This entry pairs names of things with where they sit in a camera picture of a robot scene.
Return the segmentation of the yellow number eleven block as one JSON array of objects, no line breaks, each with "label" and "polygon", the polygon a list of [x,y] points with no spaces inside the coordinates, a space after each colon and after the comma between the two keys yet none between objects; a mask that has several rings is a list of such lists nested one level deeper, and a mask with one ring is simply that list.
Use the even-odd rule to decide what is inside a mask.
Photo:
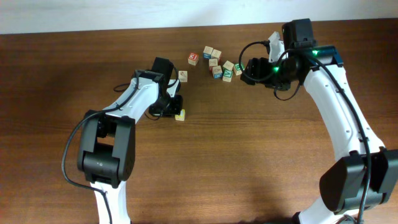
[{"label": "yellow number eleven block", "polygon": [[180,113],[175,115],[175,120],[176,121],[185,121],[185,116],[186,116],[185,110],[181,109]]}]

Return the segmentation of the green B wooden block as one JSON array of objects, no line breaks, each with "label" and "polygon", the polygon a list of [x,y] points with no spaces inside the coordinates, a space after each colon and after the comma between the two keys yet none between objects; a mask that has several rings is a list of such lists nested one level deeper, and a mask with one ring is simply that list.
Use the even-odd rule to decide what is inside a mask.
[{"label": "green B wooden block", "polygon": [[234,67],[233,67],[234,74],[236,76],[240,76],[243,73],[243,71],[242,71],[243,68],[244,68],[244,65],[242,63],[234,64]]}]

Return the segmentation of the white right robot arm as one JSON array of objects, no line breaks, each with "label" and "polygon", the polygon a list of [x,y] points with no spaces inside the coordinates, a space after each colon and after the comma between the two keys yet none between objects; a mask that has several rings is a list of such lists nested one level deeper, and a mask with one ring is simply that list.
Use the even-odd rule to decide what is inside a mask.
[{"label": "white right robot arm", "polygon": [[320,196],[292,223],[362,223],[366,210],[390,199],[397,184],[397,151],[386,149],[370,128],[349,87],[343,60],[320,46],[310,19],[285,23],[262,41],[267,57],[240,65],[241,79],[274,92],[292,82],[314,100],[332,141],[335,164],[320,178]]}]

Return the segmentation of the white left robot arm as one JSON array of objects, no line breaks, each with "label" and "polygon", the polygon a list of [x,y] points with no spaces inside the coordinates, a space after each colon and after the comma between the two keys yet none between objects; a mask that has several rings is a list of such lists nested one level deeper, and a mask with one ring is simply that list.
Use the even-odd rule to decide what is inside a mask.
[{"label": "white left robot arm", "polygon": [[155,118],[179,116],[183,98],[180,81],[171,79],[173,63],[157,57],[150,70],[135,70],[127,89],[101,111],[85,114],[77,168],[95,197],[100,223],[130,223],[126,182],[134,168],[136,123],[144,113]]}]

